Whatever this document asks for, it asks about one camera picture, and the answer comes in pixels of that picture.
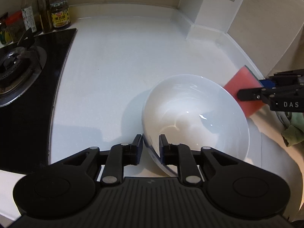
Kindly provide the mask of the pink green sponge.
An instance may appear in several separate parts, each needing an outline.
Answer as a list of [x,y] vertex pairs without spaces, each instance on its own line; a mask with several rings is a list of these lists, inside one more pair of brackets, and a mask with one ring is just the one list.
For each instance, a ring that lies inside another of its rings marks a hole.
[[224,89],[235,98],[245,117],[248,118],[264,106],[260,100],[256,101],[240,101],[237,93],[241,89],[261,88],[262,85],[252,73],[252,71],[244,65],[237,73],[224,85]]

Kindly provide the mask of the black gas stove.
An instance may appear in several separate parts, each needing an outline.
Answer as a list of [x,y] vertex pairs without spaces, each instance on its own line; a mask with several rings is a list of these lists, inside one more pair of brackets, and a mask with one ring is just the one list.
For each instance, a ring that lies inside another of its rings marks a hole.
[[57,88],[76,32],[27,32],[1,48],[1,170],[29,174],[49,164]]

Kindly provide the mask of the yellow label sauce jar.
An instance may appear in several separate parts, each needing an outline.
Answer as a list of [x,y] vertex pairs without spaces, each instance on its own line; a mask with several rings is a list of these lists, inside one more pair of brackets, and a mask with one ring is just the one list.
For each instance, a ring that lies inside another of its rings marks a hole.
[[66,29],[71,25],[67,0],[56,0],[51,3],[51,19],[54,30]]

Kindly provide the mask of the white ceramic bowl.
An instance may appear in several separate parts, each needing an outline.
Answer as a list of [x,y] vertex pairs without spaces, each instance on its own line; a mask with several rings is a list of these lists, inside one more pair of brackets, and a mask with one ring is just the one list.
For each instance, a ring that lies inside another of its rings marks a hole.
[[149,155],[171,177],[177,168],[161,162],[159,136],[191,150],[211,147],[239,160],[249,150],[249,127],[237,101],[219,84],[197,75],[182,74],[160,81],[142,109]]

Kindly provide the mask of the green dish cloth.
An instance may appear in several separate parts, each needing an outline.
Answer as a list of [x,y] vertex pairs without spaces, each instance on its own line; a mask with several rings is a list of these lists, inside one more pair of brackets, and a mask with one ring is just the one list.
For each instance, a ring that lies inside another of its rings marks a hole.
[[303,113],[291,113],[290,125],[282,132],[287,147],[303,142]]

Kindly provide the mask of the clear white label bottle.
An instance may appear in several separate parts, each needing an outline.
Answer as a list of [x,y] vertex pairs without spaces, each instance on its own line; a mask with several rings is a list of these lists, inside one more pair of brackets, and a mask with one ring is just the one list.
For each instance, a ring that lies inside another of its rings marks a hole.
[[22,0],[21,11],[25,29],[31,28],[34,35],[42,32],[42,25],[40,21],[40,14],[37,0]]

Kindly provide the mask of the dark sauce bottle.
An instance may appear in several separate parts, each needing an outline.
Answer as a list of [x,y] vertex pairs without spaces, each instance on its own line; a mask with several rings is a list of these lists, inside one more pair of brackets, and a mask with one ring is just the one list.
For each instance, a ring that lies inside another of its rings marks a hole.
[[53,30],[53,23],[51,19],[51,6],[49,0],[38,0],[40,19],[42,23],[42,30],[44,33]]

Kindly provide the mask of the red lid seasoning jar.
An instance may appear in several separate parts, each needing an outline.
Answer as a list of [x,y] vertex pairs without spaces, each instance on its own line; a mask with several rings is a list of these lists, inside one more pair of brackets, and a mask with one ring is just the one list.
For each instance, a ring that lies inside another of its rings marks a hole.
[[19,10],[10,16],[8,12],[1,15],[1,44],[6,46],[11,42],[18,42],[25,32],[22,11]]

